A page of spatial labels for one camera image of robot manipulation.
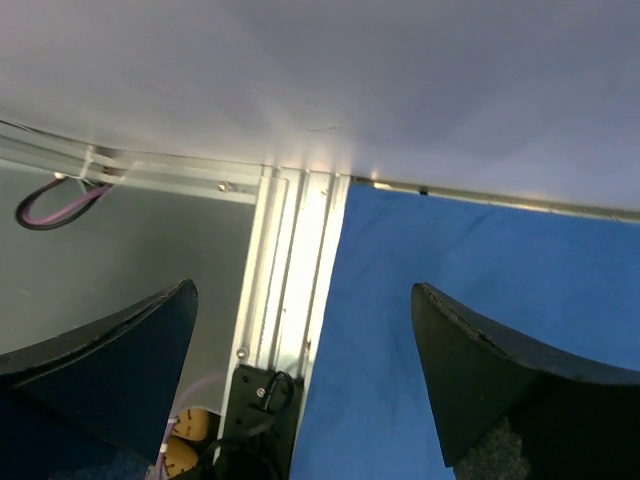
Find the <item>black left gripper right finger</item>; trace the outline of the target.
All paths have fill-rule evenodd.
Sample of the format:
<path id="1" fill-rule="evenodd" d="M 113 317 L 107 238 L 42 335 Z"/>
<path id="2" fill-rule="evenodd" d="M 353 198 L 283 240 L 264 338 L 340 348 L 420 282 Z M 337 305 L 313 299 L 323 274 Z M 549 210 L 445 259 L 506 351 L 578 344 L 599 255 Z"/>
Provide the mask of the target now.
<path id="1" fill-rule="evenodd" d="M 639 375 L 552 347 L 426 283 L 411 318 L 442 457 L 459 479 L 635 479 Z"/>

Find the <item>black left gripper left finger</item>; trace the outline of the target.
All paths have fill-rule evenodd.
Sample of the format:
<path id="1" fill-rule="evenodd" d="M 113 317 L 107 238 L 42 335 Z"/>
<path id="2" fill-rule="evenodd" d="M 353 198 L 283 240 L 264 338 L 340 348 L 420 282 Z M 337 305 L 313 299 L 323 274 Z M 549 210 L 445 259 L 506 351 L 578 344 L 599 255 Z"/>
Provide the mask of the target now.
<path id="1" fill-rule="evenodd" d="M 2 354 L 2 478 L 144 478 L 159 454 L 197 310 L 197 288 L 183 280 Z"/>

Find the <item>blue surgical wrap cloth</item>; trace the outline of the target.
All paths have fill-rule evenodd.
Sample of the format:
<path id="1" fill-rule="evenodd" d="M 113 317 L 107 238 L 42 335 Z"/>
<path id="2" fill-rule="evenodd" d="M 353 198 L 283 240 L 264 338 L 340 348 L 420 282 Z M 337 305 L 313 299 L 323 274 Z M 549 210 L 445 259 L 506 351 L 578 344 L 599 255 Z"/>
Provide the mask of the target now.
<path id="1" fill-rule="evenodd" d="M 449 479 L 412 330 L 426 282 L 571 353 L 639 366 L 635 224 L 350 189 L 295 479 Z"/>

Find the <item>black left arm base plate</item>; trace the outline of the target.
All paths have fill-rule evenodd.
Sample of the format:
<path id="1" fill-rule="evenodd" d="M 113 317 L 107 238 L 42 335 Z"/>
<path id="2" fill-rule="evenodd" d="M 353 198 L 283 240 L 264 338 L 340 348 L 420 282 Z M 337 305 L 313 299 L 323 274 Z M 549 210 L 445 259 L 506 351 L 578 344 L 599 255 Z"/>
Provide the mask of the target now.
<path id="1" fill-rule="evenodd" d="M 303 381 L 284 371 L 238 367 L 216 445 L 216 477 L 287 479 L 303 391 Z"/>

